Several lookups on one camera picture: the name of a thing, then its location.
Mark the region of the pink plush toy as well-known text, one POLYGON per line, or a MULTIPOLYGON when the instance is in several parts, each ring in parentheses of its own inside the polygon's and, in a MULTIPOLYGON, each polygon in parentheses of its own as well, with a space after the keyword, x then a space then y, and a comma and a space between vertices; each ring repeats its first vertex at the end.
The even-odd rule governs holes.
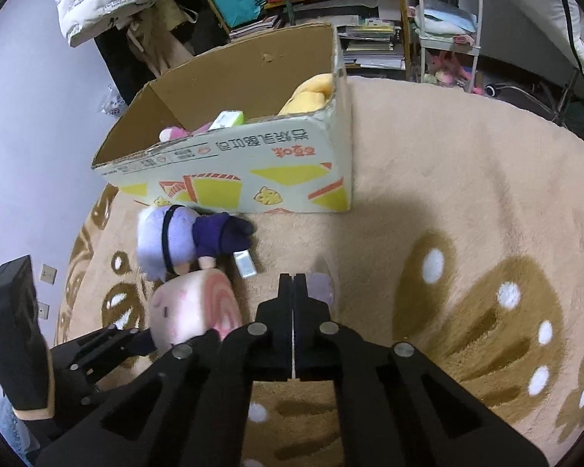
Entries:
POLYGON ((159 141, 168 142, 175 139, 198 136, 209 131, 211 125, 212 123, 209 122, 193 131, 188 131, 180 126, 169 126, 159 133, 159 141))

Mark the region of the green white tissue pack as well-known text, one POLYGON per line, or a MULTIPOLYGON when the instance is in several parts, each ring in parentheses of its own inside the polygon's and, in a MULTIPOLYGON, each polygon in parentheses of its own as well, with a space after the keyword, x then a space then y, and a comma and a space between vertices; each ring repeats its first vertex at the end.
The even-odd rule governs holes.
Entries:
POLYGON ((243 111, 222 111, 209 125, 209 130, 230 129, 236 125, 243 125, 245 123, 245 115, 243 111))

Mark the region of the white-haired purple plush doll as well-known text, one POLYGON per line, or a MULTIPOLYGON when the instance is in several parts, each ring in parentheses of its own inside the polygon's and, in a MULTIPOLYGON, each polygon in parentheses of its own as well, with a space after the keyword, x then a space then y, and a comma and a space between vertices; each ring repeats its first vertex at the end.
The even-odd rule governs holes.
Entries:
POLYGON ((137 263, 146 279, 164 283, 194 265, 214 268, 218 258, 250 249, 254 232, 249 220, 227 212, 151 205, 138 215, 137 263))

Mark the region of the stack of books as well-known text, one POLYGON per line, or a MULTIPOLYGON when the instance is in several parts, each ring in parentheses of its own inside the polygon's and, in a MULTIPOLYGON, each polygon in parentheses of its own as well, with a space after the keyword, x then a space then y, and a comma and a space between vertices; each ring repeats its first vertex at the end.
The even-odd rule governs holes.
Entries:
POLYGON ((360 19, 338 26, 347 68, 405 71, 404 33, 401 21, 360 19))

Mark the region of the bagged lavender plush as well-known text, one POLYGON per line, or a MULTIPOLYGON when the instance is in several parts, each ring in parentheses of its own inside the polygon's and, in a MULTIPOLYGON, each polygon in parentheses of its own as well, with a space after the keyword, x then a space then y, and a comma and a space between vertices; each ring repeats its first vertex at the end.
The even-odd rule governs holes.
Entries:
POLYGON ((331 317, 339 317, 338 268, 330 254, 317 256, 307 274, 308 296, 328 305, 331 317))

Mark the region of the plastic bag with snacks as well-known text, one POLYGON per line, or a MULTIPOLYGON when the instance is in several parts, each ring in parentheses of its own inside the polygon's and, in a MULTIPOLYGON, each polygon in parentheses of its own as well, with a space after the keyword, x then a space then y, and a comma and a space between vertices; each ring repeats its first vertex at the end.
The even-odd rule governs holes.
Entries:
POLYGON ((114 118, 121 117, 127 109, 127 104, 114 84, 107 90, 100 102, 99 112, 114 118))

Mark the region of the pink swiss roll plush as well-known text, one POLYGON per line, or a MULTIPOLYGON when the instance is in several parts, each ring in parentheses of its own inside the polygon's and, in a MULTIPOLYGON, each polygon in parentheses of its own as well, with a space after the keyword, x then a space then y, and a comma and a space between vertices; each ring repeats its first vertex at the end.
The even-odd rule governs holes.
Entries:
POLYGON ((218 269, 172 278, 156 289, 148 308, 151 337, 159 354, 212 329, 224 339, 243 325, 231 281, 218 269))

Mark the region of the white rolling cart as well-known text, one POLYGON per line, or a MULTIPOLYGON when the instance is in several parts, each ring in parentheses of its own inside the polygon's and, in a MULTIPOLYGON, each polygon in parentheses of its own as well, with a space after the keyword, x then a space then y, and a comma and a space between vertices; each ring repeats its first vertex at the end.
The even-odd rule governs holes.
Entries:
POLYGON ((475 90, 484 0, 417 0, 412 20, 420 46, 422 82, 475 90))

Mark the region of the beige brown patterned rug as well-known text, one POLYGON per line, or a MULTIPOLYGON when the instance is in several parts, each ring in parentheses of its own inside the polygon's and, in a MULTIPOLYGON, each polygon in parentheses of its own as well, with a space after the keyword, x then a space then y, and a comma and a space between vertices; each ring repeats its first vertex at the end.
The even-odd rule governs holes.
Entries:
POLYGON ((258 205, 243 316, 283 273, 331 278, 338 320, 411 342, 552 465, 584 439, 584 140, 501 101, 353 79, 352 207, 283 206, 301 149, 252 136, 198 154, 158 202, 209 184, 258 205))

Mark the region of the printed cardboard box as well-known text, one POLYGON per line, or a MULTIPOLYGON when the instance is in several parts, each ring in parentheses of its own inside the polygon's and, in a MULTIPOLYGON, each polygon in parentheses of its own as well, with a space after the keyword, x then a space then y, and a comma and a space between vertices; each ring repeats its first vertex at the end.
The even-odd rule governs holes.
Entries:
POLYGON ((232 213, 345 212, 352 204, 352 123, 341 43, 329 24, 281 28, 195 57, 147 83, 107 134, 92 169, 143 205, 232 213), (296 88, 331 74, 327 104, 279 115, 296 88), (197 130, 222 111, 230 129, 197 130))

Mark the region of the beige hanging coat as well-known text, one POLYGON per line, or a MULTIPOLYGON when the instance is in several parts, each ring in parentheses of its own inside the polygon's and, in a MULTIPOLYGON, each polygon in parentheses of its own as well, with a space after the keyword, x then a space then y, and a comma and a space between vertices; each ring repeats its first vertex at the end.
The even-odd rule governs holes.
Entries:
POLYGON ((195 56, 188 34, 199 14, 184 10, 175 0, 156 0, 133 16, 127 27, 130 50, 156 78, 195 56))

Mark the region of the yellow plush toy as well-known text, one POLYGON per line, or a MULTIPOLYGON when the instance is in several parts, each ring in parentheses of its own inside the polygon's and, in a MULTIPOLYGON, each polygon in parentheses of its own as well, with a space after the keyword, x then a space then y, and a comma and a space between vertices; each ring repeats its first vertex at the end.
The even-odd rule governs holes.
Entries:
POLYGON ((305 114, 321 110, 333 92, 331 74, 318 74, 300 84, 279 115, 305 114))

